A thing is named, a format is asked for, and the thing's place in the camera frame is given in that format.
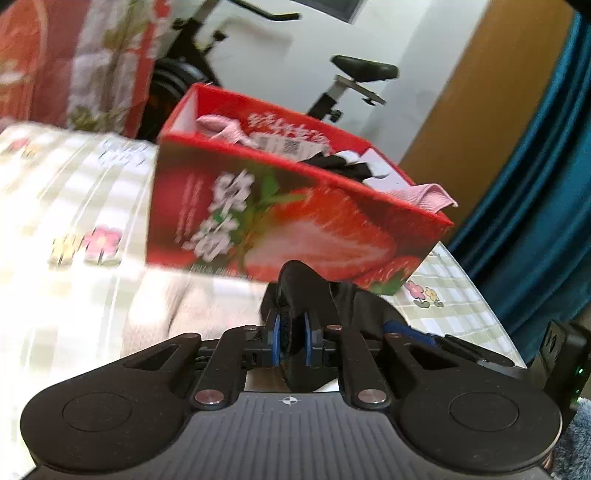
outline white wall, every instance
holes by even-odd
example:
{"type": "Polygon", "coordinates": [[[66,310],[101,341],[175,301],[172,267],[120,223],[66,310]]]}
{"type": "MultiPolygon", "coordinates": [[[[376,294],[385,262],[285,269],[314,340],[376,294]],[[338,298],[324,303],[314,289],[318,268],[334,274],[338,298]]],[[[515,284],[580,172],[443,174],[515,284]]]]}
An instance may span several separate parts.
{"type": "Polygon", "coordinates": [[[387,104],[362,128],[399,163],[470,41],[489,0],[433,0],[402,56],[400,78],[384,89],[387,104]]]}
{"type": "MultiPolygon", "coordinates": [[[[302,19],[270,22],[222,1],[199,35],[200,42],[206,42],[221,23],[229,35],[212,51],[210,63],[224,87],[305,112],[339,72],[329,61],[332,55],[399,64],[435,0],[366,0],[351,24],[289,0],[251,1],[273,13],[299,12],[302,19]]],[[[174,16],[190,16],[200,3],[177,0],[174,16]]],[[[387,85],[366,87],[380,95],[387,85]]],[[[360,94],[348,91],[338,108],[344,115],[337,125],[360,133],[372,110],[383,107],[371,107],[360,94]]]]}

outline gray fluffy fabric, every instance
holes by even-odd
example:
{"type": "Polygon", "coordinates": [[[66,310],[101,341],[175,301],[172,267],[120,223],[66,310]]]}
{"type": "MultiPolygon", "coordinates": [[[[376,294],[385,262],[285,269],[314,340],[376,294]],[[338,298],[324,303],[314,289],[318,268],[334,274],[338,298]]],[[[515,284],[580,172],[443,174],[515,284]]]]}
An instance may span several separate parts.
{"type": "Polygon", "coordinates": [[[579,410],[554,448],[554,477],[591,479],[591,401],[581,398],[579,410]]]}

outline bike seat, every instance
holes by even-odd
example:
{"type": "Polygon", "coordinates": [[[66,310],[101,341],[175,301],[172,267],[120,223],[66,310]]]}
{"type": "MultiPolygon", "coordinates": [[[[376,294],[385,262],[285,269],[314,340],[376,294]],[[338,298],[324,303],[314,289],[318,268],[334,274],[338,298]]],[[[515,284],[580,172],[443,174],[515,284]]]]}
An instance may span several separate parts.
{"type": "Polygon", "coordinates": [[[378,63],[343,55],[335,55],[330,59],[338,68],[356,82],[376,82],[398,77],[398,67],[389,63],[378,63]]]}

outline barcode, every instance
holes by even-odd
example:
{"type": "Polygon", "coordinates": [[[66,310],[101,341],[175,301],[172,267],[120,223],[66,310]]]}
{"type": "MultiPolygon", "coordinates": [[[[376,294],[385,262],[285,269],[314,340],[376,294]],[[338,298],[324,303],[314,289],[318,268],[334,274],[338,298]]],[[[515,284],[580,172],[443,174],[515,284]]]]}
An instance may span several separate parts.
{"type": "Polygon", "coordinates": [[[269,137],[263,137],[261,135],[258,140],[258,149],[265,151],[267,149],[267,145],[269,144],[269,137]]]}
{"type": "Polygon", "coordinates": [[[283,142],[282,153],[284,155],[293,155],[294,157],[297,157],[297,154],[300,150],[300,143],[301,142],[297,140],[289,140],[286,138],[283,142]]]}

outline crosshair marking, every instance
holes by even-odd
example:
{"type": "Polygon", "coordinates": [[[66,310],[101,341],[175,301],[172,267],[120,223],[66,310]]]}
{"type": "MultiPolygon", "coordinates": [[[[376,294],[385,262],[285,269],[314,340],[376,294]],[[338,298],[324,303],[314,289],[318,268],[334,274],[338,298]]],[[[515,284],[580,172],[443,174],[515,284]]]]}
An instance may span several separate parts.
{"type": "Polygon", "coordinates": [[[282,401],[282,402],[283,402],[285,405],[289,405],[289,406],[295,405],[296,403],[298,403],[298,402],[299,402],[299,400],[298,400],[297,398],[295,398],[295,397],[292,397],[292,396],[286,397],[286,398],[284,398],[284,399],[283,399],[283,400],[281,400],[281,401],[282,401]]]}

